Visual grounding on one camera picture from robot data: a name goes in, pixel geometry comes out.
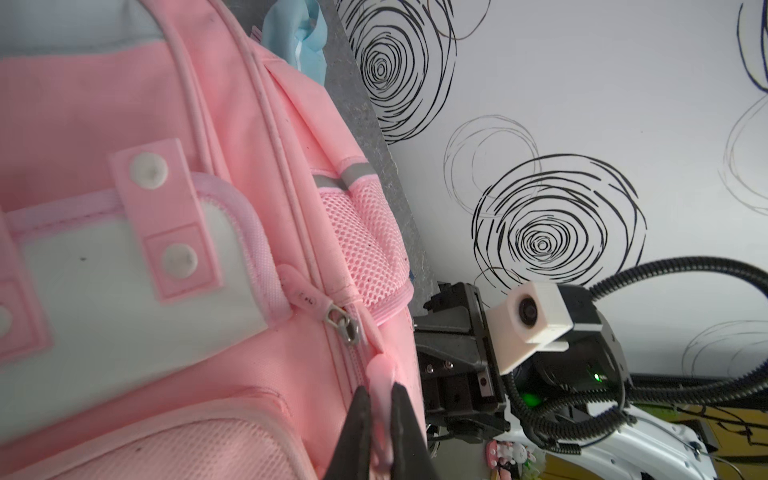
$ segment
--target black bracket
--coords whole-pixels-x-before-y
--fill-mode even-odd
[[[506,399],[477,287],[440,286],[414,317],[426,421],[476,443],[509,430]]]

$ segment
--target gray surface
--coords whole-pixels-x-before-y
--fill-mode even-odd
[[[273,0],[225,0],[237,21],[245,31],[250,32],[252,25],[261,28],[262,21]],[[426,252],[419,231],[416,229],[411,208],[400,179],[397,166],[379,129],[376,113],[368,99],[368,92],[362,83],[359,69],[344,33],[339,16],[333,6],[333,0],[319,0],[320,8],[328,25],[328,42],[323,49],[328,63],[326,90],[333,99],[336,108],[355,136],[357,143],[368,158],[382,182],[384,196],[402,232],[406,251],[414,275],[415,292],[409,304],[411,313],[424,313],[422,305],[429,297],[437,293],[437,282],[427,262]]]
[[[432,460],[442,480],[487,480],[491,469],[485,463],[485,443],[463,440],[440,442],[437,457]]]

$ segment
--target white snap button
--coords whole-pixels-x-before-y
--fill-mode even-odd
[[[174,243],[163,252],[163,270],[173,278],[182,280],[197,270],[197,254],[186,243]]]
[[[13,315],[11,310],[8,310],[3,305],[0,305],[0,338],[4,337],[11,331],[11,323]]]
[[[131,160],[131,180],[145,190],[154,190],[168,179],[168,164],[158,154],[144,152]]]

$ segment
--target white fabric panel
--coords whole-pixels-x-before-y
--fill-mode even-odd
[[[124,217],[21,245],[53,347],[0,366],[0,444],[192,365],[267,328],[237,234],[203,203],[224,287],[156,301]]]
[[[0,58],[105,53],[162,38],[138,0],[0,2]]]

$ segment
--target light blue fabric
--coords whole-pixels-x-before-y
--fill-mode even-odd
[[[277,0],[261,33],[264,47],[317,83],[325,83],[328,27],[317,0]]]

